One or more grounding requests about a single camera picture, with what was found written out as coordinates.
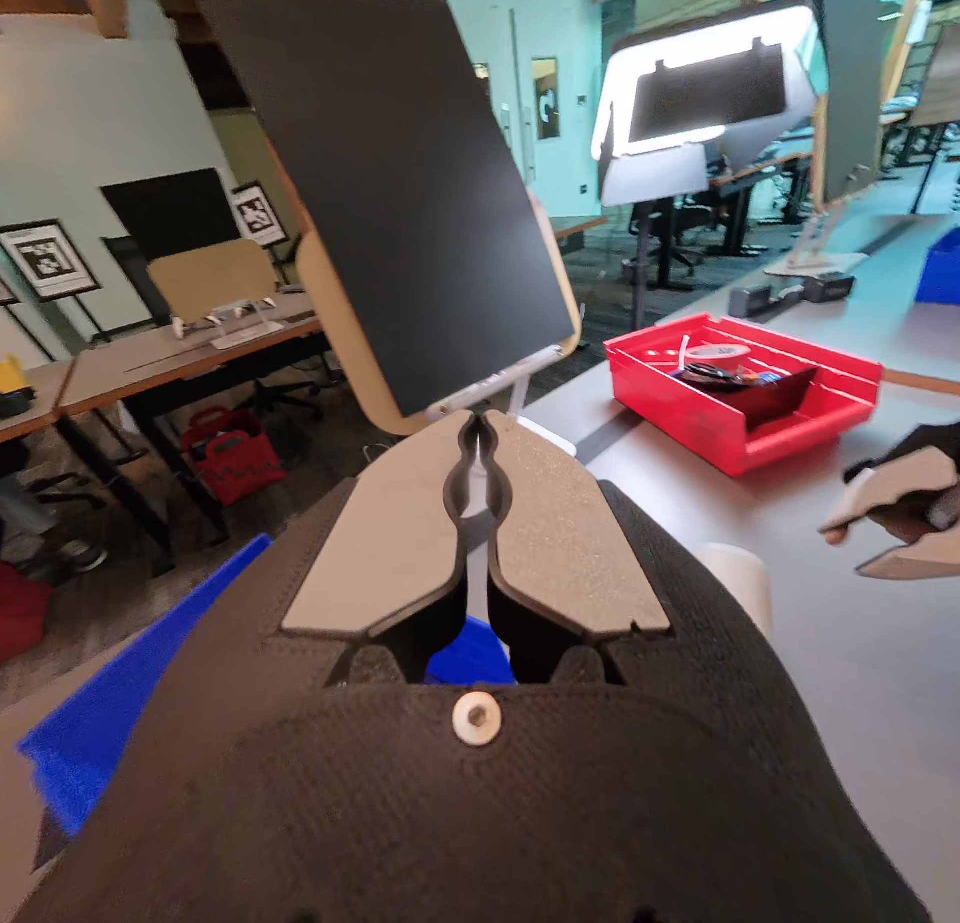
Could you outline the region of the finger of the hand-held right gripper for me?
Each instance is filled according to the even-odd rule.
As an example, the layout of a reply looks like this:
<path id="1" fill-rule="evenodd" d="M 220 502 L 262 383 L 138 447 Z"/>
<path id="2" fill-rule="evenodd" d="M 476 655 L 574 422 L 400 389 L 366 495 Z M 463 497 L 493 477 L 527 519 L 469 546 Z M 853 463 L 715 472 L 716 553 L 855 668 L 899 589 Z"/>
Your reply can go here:
<path id="1" fill-rule="evenodd" d="M 860 565 L 861 577 L 882 581 L 924 581 L 959 576 L 959 535 L 928 534 Z"/>
<path id="2" fill-rule="evenodd" d="M 959 522 L 959 475 L 954 462 L 941 451 L 926 448 L 879 468 L 867 470 L 845 485 L 838 507 L 820 527 L 828 543 L 845 542 L 850 528 L 867 519 L 872 508 L 894 504 L 906 493 L 944 491 L 930 513 L 930 522 L 948 533 Z"/>

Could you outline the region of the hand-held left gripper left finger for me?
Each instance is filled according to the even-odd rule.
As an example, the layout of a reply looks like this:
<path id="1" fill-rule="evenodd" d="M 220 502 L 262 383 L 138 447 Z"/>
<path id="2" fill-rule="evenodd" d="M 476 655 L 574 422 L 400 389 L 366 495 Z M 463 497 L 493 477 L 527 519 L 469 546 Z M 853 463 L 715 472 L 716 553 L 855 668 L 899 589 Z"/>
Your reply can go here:
<path id="1" fill-rule="evenodd" d="M 458 410 L 356 478 L 281 621 L 295 637 L 388 650 L 414 684 L 468 614 L 466 542 L 476 416 Z"/>

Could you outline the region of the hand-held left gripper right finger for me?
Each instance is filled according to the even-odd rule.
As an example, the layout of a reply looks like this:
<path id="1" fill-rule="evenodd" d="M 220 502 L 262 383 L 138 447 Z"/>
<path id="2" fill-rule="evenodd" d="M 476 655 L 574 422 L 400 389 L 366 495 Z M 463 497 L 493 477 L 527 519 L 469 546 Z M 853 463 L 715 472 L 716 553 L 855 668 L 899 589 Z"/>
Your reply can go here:
<path id="1" fill-rule="evenodd" d="M 671 631 L 614 509 L 575 457 L 489 410 L 484 467 L 488 616 L 516 682 L 546 684 L 575 648 Z"/>

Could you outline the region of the white water bottle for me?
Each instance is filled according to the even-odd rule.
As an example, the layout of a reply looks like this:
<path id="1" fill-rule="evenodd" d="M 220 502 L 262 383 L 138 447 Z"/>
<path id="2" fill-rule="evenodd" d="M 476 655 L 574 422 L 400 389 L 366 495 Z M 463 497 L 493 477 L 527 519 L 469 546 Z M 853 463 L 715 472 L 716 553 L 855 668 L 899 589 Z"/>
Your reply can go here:
<path id="1" fill-rule="evenodd" d="M 774 630 L 772 581 L 762 559 L 740 546 L 719 543 L 701 545 L 693 555 L 770 639 Z"/>

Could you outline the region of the red divided plastic bin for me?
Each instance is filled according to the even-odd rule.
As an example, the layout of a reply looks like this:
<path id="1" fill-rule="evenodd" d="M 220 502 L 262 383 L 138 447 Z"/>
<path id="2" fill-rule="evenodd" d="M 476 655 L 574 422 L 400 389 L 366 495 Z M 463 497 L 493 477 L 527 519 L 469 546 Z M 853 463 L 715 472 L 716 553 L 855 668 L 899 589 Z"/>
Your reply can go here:
<path id="1" fill-rule="evenodd" d="M 748 430 L 731 403 L 737 392 L 703 392 L 671 377 L 682 350 L 714 343 L 751 347 L 745 373 L 779 379 L 817 366 L 800 408 Z M 613 397 L 691 453 L 730 477 L 741 477 L 836 439 L 872 419 L 881 363 L 728 316 L 703 312 L 605 342 Z"/>

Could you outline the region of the black bin divider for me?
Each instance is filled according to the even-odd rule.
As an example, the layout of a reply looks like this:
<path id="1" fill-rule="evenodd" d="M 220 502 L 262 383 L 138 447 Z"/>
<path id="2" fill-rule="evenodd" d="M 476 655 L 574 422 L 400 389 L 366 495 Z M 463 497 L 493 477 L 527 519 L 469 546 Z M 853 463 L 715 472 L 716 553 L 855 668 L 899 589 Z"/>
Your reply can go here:
<path id="1" fill-rule="evenodd" d="M 735 394 L 731 405 L 744 415 L 746 427 L 751 432 L 796 413 L 818 375 L 819 368 L 814 366 L 751 386 Z"/>

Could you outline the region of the black office chair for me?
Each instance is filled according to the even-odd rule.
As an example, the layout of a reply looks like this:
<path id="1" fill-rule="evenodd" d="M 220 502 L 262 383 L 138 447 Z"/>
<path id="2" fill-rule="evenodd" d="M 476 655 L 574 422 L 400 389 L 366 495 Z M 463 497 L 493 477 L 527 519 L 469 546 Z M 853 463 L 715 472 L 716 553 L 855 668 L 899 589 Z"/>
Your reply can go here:
<path id="1" fill-rule="evenodd" d="M 251 392 L 232 408 L 233 413 L 250 411 L 257 415 L 273 413 L 277 408 L 297 408 L 310 413 L 314 422 L 325 419 L 320 402 L 323 387 L 313 379 L 270 384 L 262 378 L 251 381 Z"/>

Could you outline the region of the blue plastic bin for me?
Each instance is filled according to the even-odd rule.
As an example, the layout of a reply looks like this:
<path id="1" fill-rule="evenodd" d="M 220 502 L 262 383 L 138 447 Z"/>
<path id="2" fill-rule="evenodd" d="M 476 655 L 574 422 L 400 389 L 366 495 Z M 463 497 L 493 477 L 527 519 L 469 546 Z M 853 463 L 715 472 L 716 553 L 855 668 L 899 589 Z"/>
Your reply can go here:
<path id="1" fill-rule="evenodd" d="M 261 534 L 22 737 L 44 817 L 70 843 L 114 777 L 138 721 L 174 658 L 205 617 L 275 545 Z"/>
<path id="2" fill-rule="evenodd" d="M 916 304 L 959 307 L 959 234 L 956 226 L 929 248 L 914 296 Z"/>

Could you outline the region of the wooden board stand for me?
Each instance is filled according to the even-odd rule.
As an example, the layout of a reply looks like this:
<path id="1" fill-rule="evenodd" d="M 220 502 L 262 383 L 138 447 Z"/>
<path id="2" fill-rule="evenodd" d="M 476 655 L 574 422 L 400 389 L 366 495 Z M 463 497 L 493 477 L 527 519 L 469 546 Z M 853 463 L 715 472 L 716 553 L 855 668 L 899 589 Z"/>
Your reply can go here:
<path id="1" fill-rule="evenodd" d="M 844 198 L 824 209 L 815 209 L 802 225 L 793 247 L 784 257 L 764 266 L 763 273 L 770 277 L 822 279 L 852 271 L 867 260 L 868 255 L 859 250 L 828 253 L 825 249 L 849 203 Z"/>

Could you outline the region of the grey dumbbell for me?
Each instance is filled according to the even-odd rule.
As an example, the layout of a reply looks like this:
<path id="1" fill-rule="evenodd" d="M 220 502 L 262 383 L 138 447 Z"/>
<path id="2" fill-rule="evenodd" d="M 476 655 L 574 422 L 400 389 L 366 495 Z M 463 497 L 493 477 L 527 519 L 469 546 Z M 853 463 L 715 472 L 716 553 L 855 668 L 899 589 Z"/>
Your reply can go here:
<path id="1" fill-rule="evenodd" d="M 738 286 L 729 293 L 726 314 L 737 319 L 769 321 L 803 303 L 844 301 L 852 294 L 856 281 L 852 273 L 832 272 L 792 278 L 777 291 L 771 281 Z"/>

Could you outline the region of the small white board stand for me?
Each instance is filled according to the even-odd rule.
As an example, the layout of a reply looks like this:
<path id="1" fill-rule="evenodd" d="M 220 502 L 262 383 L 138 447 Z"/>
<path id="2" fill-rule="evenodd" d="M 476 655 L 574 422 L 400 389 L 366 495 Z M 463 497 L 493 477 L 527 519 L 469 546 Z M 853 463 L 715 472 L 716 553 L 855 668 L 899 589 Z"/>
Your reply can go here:
<path id="1" fill-rule="evenodd" d="M 281 332 L 285 324 L 267 317 L 266 311 L 278 307 L 275 297 L 239 301 L 216 307 L 202 320 L 186 322 L 172 315 L 171 326 L 179 341 L 200 335 L 209 338 L 209 344 L 218 351 L 258 341 Z"/>

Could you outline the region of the black light stand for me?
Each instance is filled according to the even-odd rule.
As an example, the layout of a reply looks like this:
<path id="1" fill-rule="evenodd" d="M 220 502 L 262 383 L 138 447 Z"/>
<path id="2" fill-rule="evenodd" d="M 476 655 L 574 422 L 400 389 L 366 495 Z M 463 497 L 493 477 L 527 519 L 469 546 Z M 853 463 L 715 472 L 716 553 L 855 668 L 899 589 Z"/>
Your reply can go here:
<path id="1" fill-rule="evenodd" d="M 653 201 L 637 202 L 633 206 L 631 225 L 635 229 L 635 253 L 631 276 L 631 330 L 644 328 L 649 283 L 649 251 Z"/>

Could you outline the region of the wooden top desk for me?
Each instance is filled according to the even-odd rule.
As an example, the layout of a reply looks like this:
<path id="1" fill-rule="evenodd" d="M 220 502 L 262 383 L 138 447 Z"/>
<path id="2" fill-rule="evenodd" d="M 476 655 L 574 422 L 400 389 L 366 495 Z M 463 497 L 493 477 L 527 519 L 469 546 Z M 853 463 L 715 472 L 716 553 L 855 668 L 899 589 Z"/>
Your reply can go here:
<path id="1" fill-rule="evenodd" d="M 87 349 L 73 361 L 55 406 L 54 427 L 84 469 L 126 510 L 155 545 L 153 573 L 175 568 L 171 524 L 78 424 L 82 415 L 121 403 L 141 437 L 205 522 L 211 545 L 230 536 L 222 504 L 187 464 L 158 421 L 218 394 L 252 385 L 331 350 L 305 294 L 280 294 L 267 319 L 280 328 L 218 350 L 212 330 L 179 340 L 173 327 L 143 331 Z"/>

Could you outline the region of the small wooden board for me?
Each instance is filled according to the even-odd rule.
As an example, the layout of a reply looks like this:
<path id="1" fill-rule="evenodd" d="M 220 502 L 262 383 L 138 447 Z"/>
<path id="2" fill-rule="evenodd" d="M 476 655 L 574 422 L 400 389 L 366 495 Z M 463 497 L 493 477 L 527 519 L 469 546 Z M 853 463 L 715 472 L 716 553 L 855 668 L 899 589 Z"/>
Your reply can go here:
<path id="1" fill-rule="evenodd" d="M 147 272 L 172 317 L 188 325 L 222 308 L 271 299 L 279 281 L 267 252 L 245 237 L 153 259 Z"/>

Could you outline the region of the black faced wooden board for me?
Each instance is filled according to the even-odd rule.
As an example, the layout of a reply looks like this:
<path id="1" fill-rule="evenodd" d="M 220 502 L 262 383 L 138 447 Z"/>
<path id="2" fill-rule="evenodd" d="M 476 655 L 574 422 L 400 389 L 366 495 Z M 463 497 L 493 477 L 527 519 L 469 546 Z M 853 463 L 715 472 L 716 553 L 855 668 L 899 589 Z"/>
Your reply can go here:
<path id="1" fill-rule="evenodd" d="M 809 0 L 826 89 L 815 143 L 817 204 L 828 209 L 869 189 L 882 142 L 883 28 L 879 0 Z"/>
<path id="2" fill-rule="evenodd" d="M 296 271 L 366 418 L 425 410 L 582 321 L 447 0 L 198 0 L 306 224 Z"/>

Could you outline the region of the framed marker poster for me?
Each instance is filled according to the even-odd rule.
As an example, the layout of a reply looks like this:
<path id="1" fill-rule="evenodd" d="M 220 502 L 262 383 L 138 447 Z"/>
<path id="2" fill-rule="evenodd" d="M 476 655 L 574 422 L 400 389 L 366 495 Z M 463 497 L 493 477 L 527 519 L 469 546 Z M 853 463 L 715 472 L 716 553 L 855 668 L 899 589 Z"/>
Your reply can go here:
<path id="1" fill-rule="evenodd" d="M 1 245 L 41 303 L 103 288 L 58 219 L 5 225 Z"/>
<path id="2" fill-rule="evenodd" d="M 230 198 L 238 225 L 246 239 L 254 241 L 264 249 L 292 242 L 292 237 L 287 233 L 266 189 L 259 181 L 235 187 Z"/>

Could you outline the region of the red fabric bag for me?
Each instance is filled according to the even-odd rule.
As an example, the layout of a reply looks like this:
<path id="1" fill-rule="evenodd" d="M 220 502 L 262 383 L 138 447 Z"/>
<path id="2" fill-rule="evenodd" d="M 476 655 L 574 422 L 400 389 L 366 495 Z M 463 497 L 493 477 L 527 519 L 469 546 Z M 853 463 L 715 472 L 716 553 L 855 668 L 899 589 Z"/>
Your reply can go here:
<path id="1" fill-rule="evenodd" d="M 39 645 L 53 588 L 1 562 L 1 662 Z"/>

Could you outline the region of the black rectangular panel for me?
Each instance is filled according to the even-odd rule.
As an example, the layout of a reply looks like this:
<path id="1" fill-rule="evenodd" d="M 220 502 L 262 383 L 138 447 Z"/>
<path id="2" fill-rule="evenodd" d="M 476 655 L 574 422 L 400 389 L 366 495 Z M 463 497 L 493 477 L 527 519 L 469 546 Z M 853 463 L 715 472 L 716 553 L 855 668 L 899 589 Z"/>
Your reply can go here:
<path id="1" fill-rule="evenodd" d="M 100 193 L 147 263 L 244 237 L 213 167 L 103 185 Z"/>

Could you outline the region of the softbox light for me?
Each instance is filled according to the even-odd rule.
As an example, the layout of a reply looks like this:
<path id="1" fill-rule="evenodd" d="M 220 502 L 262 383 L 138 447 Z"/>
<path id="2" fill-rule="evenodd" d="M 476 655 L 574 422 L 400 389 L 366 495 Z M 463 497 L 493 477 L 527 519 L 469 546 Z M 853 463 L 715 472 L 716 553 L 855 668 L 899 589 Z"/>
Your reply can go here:
<path id="1" fill-rule="evenodd" d="M 697 193 L 811 117 L 799 55 L 808 0 L 770 0 L 637 32 L 613 47 L 591 141 L 605 208 Z"/>

